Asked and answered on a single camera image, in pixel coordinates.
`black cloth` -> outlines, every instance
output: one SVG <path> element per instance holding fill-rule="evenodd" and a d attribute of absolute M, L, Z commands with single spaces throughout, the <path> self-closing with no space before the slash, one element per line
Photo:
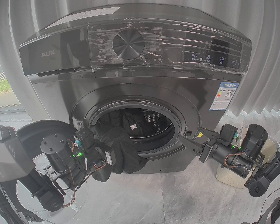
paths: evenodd
<path fill-rule="evenodd" d="M 103 125 L 121 127 L 129 136 L 149 136 L 155 132 L 154 128 L 146 121 L 145 116 L 133 109 L 109 112 L 99 118 L 98 122 Z"/>
<path fill-rule="evenodd" d="M 116 163 L 112 168 L 113 173 L 121 174 L 122 172 L 126 172 L 131 174 L 142 169 L 148 162 L 148 159 L 138 155 L 129 135 L 124 129 L 111 125 L 96 124 L 91 126 L 90 130 L 101 143 L 110 145 L 114 149 Z M 105 182 L 104 180 L 106 178 L 104 179 L 104 177 L 101 177 L 99 172 L 102 169 L 95 171 L 93 177 L 96 180 L 103 180 L 103 182 Z"/>
<path fill-rule="evenodd" d="M 122 117 L 122 128 L 129 136 L 148 136 L 153 134 L 143 114 L 132 114 L 124 111 Z"/>

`warning sticker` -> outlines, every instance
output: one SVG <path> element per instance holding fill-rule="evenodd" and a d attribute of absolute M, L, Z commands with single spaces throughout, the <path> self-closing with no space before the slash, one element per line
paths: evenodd
<path fill-rule="evenodd" d="M 226 110 L 238 85 L 238 83 L 221 82 L 216 97 L 209 110 Z"/>
<path fill-rule="evenodd" d="M 75 13 L 75 14 L 71 14 L 68 16 L 65 16 L 59 20 L 57 20 L 56 22 L 54 22 L 53 24 L 49 25 L 47 28 L 48 29 L 50 27 L 62 24 L 62 23 L 66 23 L 66 22 L 70 22 L 73 20 L 77 20 L 77 19 L 83 19 L 83 18 L 87 18 L 87 17 L 92 17 L 92 16 L 100 16 L 100 15 L 108 15 L 108 14 L 113 14 L 115 13 L 120 7 L 110 7 L 110 8 L 103 8 L 103 9 L 94 9 L 94 10 L 90 10 L 90 11 L 85 11 L 85 12 L 79 12 L 79 13 Z"/>

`clear plastic film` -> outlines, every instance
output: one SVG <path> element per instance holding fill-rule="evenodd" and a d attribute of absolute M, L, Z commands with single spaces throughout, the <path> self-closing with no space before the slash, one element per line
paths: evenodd
<path fill-rule="evenodd" d="M 122 58 L 113 47 L 114 38 L 127 29 L 137 31 L 143 38 L 144 49 L 133 59 Z M 194 23 L 150 18 L 89 22 L 88 40 L 93 71 L 116 65 L 195 68 L 244 75 L 252 48 L 245 37 Z"/>

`display panel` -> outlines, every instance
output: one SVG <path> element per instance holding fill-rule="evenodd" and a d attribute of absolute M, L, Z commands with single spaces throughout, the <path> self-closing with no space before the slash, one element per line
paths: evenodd
<path fill-rule="evenodd" d="M 184 62 L 239 69 L 242 43 L 223 35 L 186 30 Z"/>

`front-loading washing machine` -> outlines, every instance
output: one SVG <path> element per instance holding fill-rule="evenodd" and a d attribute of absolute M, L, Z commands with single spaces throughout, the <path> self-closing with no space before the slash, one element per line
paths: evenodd
<path fill-rule="evenodd" d="M 243 34 L 197 9 L 122 4 L 56 21 L 23 43 L 20 57 L 54 120 L 90 129 L 114 111 L 144 117 L 152 132 L 130 135 L 149 159 L 138 173 L 161 173 L 192 161 L 178 136 L 207 140 L 197 127 L 215 129 L 251 48 Z"/>

